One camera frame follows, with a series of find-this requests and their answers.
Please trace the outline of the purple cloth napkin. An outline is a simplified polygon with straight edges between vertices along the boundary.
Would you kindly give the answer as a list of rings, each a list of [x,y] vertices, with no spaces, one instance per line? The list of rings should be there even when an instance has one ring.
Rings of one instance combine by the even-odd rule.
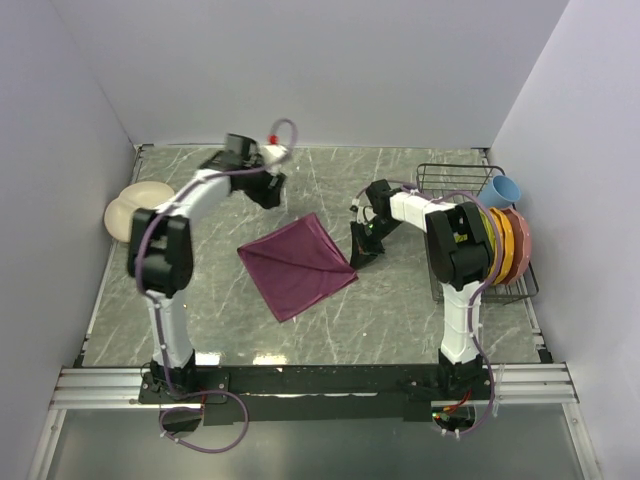
[[[358,280],[314,213],[239,247],[237,253],[280,323]]]

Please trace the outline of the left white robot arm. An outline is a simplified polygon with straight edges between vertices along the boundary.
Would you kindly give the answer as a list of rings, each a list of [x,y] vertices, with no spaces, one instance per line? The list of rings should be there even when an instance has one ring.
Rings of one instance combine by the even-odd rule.
[[[173,197],[133,214],[127,269],[145,299],[152,325],[150,383],[177,402],[194,397],[199,380],[183,300],[194,270],[192,229],[236,191],[263,209],[278,206],[286,181],[281,165],[291,153],[291,146],[275,138],[260,145],[229,134],[223,148]]]

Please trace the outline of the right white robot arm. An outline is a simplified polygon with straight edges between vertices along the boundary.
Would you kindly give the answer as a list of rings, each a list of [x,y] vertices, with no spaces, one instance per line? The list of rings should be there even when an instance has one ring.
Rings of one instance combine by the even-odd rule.
[[[484,373],[478,334],[482,292],[494,275],[495,249],[483,215],[488,211],[465,192],[465,200],[431,198],[402,184],[394,188],[386,179],[372,182],[356,194],[350,210],[350,265],[358,270],[385,252],[383,240],[399,225],[423,232],[428,265],[444,298],[444,334],[438,351],[436,385],[452,399],[460,398],[477,382],[490,381]]]

